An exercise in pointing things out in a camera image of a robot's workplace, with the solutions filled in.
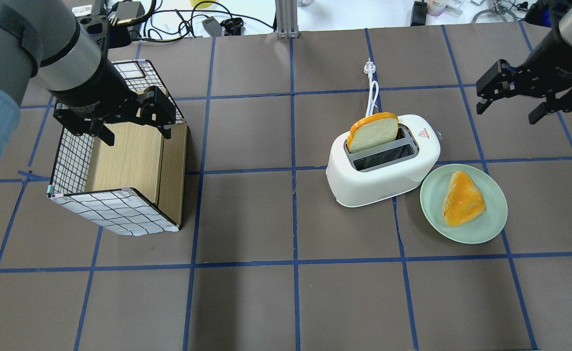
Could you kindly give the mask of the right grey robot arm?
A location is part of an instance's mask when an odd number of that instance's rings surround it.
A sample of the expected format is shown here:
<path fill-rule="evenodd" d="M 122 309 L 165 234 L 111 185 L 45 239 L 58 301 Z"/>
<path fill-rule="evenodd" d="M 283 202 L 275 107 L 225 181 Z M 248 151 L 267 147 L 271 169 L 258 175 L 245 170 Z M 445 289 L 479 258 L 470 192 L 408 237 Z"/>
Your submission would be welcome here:
<path fill-rule="evenodd" d="M 483 114 L 502 98 L 526 96 L 542 98 L 528 115 L 530 124 L 551 113 L 572 111 L 572 5 L 549 33 L 518 67 L 500 59 L 476 82 L 480 102 L 476 113 Z"/>

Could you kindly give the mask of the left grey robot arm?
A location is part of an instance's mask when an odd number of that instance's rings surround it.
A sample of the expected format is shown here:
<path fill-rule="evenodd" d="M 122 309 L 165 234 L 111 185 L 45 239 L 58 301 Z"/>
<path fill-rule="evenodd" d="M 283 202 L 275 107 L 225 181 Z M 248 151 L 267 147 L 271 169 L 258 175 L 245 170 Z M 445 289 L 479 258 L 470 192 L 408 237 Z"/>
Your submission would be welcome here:
<path fill-rule="evenodd" d="M 108 31 L 128 44 L 128 28 L 146 22 L 155 5 L 136 18 L 108 20 L 77 18 L 60 0 L 0 0 L 0 160 L 31 78 L 57 99 L 55 118 L 75 136 L 88 134 L 112 146 L 108 125 L 130 122 L 171 138 L 177 108 L 168 95 L 156 86 L 135 93 L 107 57 L 117 47 Z"/>

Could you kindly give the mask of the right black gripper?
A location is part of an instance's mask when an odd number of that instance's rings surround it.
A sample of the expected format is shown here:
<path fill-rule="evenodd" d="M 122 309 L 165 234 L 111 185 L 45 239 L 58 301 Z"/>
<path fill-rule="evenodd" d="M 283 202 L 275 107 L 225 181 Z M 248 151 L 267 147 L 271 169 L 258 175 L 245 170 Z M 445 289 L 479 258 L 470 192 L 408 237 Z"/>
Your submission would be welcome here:
<path fill-rule="evenodd" d="M 569 89 L 557 98 L 555 93 Z M 551 113 L 572 111 L 572 44 L 560 34 L 547 34 L 518 67 L 506 60 L 497 60 L 476 82 L 480 102 L 476 113 L 483 114 L 493 102 L 502 98 L 527 96 L 541 98 L 528 115 L 530 125 L 537 124 Z"/>

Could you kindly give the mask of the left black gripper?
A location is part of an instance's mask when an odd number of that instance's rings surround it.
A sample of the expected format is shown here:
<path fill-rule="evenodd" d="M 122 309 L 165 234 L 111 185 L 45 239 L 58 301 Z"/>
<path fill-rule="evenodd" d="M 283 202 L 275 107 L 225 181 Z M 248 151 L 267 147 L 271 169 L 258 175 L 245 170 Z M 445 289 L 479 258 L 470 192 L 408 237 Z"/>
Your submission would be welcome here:
<path fill-rule="evenodd" d="M 75 136 L 88 134 L 108 146 L 114 146 L 115 135 L 107 123 L 130 121 L 139 109 L 140 126 L 152 126 L 165 139 L 171 138 L 176 107 L 166 92 L 150 86 L 137 94 L 109 60 L 104 60 L 96 73 L 82 85 L 67 91 L 54 91 L 54 118 Z"/>

